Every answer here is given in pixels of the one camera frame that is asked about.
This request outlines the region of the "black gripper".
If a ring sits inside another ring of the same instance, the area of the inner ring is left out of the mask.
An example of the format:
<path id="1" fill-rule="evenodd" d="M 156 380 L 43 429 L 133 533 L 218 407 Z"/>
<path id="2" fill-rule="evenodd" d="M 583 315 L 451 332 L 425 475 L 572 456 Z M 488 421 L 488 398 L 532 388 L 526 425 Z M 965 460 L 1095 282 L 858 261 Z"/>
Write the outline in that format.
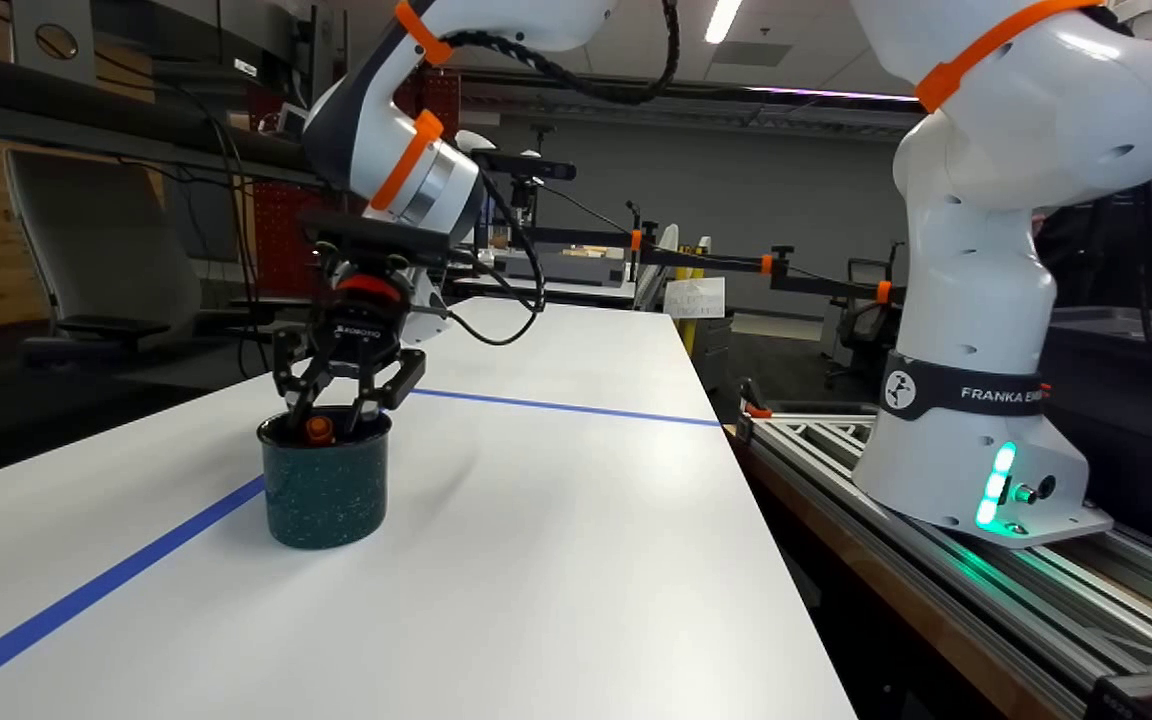
<path id="1" fill-rule="evenodd" d="M 347 434 L 361 421 L 400 407 L 425 380 L 428 361 L 415 344 L 449 324 L 443 278 L 451 245 L 443 233 L 381 219 L 308 219 L 305 236 L 320 261 L 324 295 L 308 335 L 310 364 L 293 370 L 287 352 L 271 364 L 275 396 L 287 404 L 271 421 L 275 441 L 305 441 L 305 421 L 320 412 L 317 396 L 327 376 L 362 380 L 347 404 Z"/>

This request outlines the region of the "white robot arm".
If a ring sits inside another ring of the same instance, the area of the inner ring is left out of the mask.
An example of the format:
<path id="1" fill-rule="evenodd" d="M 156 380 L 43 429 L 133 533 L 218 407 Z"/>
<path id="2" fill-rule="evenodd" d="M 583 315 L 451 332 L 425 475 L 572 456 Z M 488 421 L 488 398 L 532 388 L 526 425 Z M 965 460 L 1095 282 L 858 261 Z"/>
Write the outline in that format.
<path id="1" fill-rule="evenodd" d="M 869 501 L 992 545 L 1095 533 L 1086 460 L 1034 376 L 1054 278 L 1032 214 L 1152 180 L 1152 41 L 1099 0 L 847 0 L 922 121 L 892 176 L 908 290 L 854 485 Z M 599 32 L 615 0 L 392 0 L 377 52 L 308 113 L 310 170 L 377 219 L 451 233 L 478 167 L 397 88 L 460 45 L 534 66 Z"/>

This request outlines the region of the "aluminium rail robot base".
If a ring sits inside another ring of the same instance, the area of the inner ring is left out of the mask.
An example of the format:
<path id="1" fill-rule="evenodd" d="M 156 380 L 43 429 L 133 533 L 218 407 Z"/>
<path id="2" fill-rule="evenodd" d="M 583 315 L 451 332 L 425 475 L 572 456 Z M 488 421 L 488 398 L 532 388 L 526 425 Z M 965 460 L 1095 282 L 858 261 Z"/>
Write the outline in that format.
<path id="1" fill-rule="evenodd" d="M 740 412 L 764 490 L 1001 716 L 1152 720 L 1152 541 L 1133 526 L 987 545 L 869 501 L 873 416 Z"/>

